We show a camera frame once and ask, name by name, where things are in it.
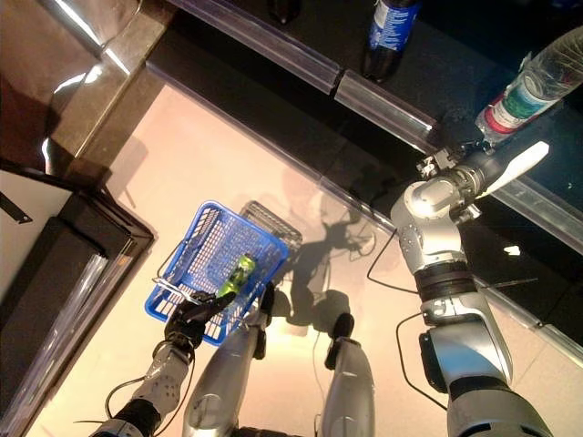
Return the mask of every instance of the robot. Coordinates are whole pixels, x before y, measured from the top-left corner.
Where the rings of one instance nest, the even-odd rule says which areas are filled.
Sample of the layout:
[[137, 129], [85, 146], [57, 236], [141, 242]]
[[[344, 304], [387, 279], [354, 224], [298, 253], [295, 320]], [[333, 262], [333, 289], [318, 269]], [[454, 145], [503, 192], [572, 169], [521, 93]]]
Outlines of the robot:
[[[532, 405], [509, 388], [510, 353], [486, 298], [476, 289], [457, 228], [479, 214], [476, 198], [531, 168], [547, 150], [544, 143], [518, 154], [509, 147], [442, 149], [420, 167], [427, 180], [410, 185], [393, 205], [391, 219], [430, 327], [419, 337], [425, 376], [449, 395], [449, 437], [552, 437]], [[153, 436], [179, 404], [179, 387], [194, 365], [205, 323], [233, 298], [229, 293], [199, 306], [181, 303], [145, 380], [92, 437]], [[183, 437], [282, 435], [238, 428], [251, 360], [265, 353], [272, 303], [270, 284], [259, 308], [211, 358], [187, 405]], [[373, 375], [360, 344], [350, 338], [352, 329], [350, 314], [341, 315], [334, 326], [325, 362], [334, 376], [319, 437], [374, 436]]]

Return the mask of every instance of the green can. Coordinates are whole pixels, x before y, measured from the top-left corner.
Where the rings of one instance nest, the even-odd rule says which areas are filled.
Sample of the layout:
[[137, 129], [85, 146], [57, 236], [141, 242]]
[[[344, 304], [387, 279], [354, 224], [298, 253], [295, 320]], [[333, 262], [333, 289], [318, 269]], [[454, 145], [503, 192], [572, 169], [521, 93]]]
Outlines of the green can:
[[249, 254], [242, 255], [239, 258], [237, 267], [229, 275], [229, 279], [220, 286], [218, 297], [224, 296], [227, 293], [238, 294], [240, 288], [245, 285], [251, 273], [255, 270], [257, 263]]

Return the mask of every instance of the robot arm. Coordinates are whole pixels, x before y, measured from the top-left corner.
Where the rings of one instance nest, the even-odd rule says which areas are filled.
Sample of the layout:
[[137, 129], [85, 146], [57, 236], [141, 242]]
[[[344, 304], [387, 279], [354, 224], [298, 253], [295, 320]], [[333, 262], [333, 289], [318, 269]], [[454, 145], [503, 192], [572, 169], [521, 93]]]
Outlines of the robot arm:
[[205, 324], [234, 298], [235, 293], [228, 293], [201, 305], [186, 300], [180, 303], [166, 324], [164, 340], [154, 349], [144, 381], [131, 400], [91, 437], [153, 436], [166, 415], [179, 405], [180, 385], [194, 361]]
[[511, 180], [508, 172], [532, 167], [528, 160], [521, 162], [533, 153], [544, 156], [547, 145], [537, 143], [518, 157], [507, 148], [494, 155], [475, 152], [439, 176], [412, 184], [391, 211], [425, 324], [431, 327], [419, 338], [425, 376], [436, 390], [449, 394], [450, 437], [551, 437], [534, 408], [508, 388], [510, 353], [486, 298], [476, 289], [457, 229], [479, 215], [473, 205], [478, 196]]

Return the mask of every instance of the blue bottle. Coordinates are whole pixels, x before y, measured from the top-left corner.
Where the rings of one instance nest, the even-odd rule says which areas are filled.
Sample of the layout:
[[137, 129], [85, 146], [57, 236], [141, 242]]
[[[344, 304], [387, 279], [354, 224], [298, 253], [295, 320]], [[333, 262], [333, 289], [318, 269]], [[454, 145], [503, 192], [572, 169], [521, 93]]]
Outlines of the blue bottle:
[[396, 69], [421, 7], [418, 0], [378, 0], [363, 56], [363, 76], [383, 82]]

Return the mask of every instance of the blue shopping basket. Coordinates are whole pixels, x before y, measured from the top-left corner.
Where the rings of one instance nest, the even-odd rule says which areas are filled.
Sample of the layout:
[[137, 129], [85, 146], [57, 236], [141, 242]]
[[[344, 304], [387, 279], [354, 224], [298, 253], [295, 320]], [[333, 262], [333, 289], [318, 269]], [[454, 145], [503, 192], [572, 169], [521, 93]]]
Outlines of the blue shopping basket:
[[221, 204], [200, 206], [169, 266], [156, 279], [146, 312], [162, 321], [196, 291], [216, 294], [237, 267], [242, 255], [256, 261], [255, 270], [235, 300], [207, 324], [204, 340], [219, 346], [235, 330], [267, 282], [288, 257], [286, 245], [268, 231]]

